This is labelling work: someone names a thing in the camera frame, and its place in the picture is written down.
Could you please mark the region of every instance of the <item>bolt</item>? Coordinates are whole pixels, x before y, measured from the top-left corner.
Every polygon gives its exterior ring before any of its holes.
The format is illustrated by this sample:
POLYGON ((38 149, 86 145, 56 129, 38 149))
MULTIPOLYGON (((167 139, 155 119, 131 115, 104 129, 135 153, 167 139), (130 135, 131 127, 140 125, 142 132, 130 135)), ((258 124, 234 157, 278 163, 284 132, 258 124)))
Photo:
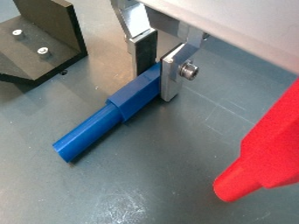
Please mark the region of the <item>bolt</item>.
POLYGON ((16 40, 22 40, 24 38, 24 31, 23 30, 15 30, 13 31, 13 38, 16 40))
POLYGON ((184 77, 188 81, 192 81, 199 73, 199 68, 187 60, 180 68, 180 76, 184 77))
POLYGON ((48 47, 42 47, 38 50, 38 53, 39 53, 39 55, 40 55, 43 60, 48 59, 51 57, 51 55, 52 55, 48 47))

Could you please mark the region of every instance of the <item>gray floor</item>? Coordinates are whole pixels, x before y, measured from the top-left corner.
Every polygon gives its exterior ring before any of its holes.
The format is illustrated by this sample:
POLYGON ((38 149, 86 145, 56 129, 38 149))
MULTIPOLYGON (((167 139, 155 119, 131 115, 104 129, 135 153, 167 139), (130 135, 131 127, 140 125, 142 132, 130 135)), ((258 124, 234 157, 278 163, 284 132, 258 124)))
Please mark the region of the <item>gray floor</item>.
MULTIPOLYGON (((110 1, 72 0, 90 56, 38 88, 0 83, 0 223, 299 223, 299 185, 222 202, 212 181, 295 76, 215 38, 200 76, 155 99, 72 163, 52 143, 132 79, 110 1)), ((0 21, 17 15, 0 3, 0 21)), ((174 41, 160 35, 160 54, 174 41)))

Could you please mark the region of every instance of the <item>blue block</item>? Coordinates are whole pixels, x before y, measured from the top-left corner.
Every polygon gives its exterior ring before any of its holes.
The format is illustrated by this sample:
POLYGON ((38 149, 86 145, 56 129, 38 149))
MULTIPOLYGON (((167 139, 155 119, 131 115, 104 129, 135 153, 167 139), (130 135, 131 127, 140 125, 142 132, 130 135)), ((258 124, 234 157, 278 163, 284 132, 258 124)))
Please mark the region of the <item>blue block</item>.
POLYGON ((96 140, 160 93, 160 63, 155 64, 107 99, 107 106, 52 146, 68 163, 96 140))

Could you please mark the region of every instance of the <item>dark gray metal stand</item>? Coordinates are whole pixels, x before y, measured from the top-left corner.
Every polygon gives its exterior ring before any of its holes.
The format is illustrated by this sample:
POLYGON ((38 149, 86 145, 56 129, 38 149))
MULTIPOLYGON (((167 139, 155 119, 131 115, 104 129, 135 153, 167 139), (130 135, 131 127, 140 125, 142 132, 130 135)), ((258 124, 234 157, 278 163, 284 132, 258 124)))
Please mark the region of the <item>dark gray metal stand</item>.
POLYGON ((0 81, 40 85, 88 55, 80 25, 64 0, 13 2, 22 16, 0 24, 0 81))

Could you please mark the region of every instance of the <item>red object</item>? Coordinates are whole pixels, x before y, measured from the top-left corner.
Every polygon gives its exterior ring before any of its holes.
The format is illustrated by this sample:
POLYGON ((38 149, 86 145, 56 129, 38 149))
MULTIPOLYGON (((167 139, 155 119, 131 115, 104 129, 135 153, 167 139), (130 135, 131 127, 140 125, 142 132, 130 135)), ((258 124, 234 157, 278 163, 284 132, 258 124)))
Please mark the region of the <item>red object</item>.
POLYGON ((227 202, 260 187, 299 182, 299 79, 248 132, 240 156, 214 182, 214 191, 227 202))

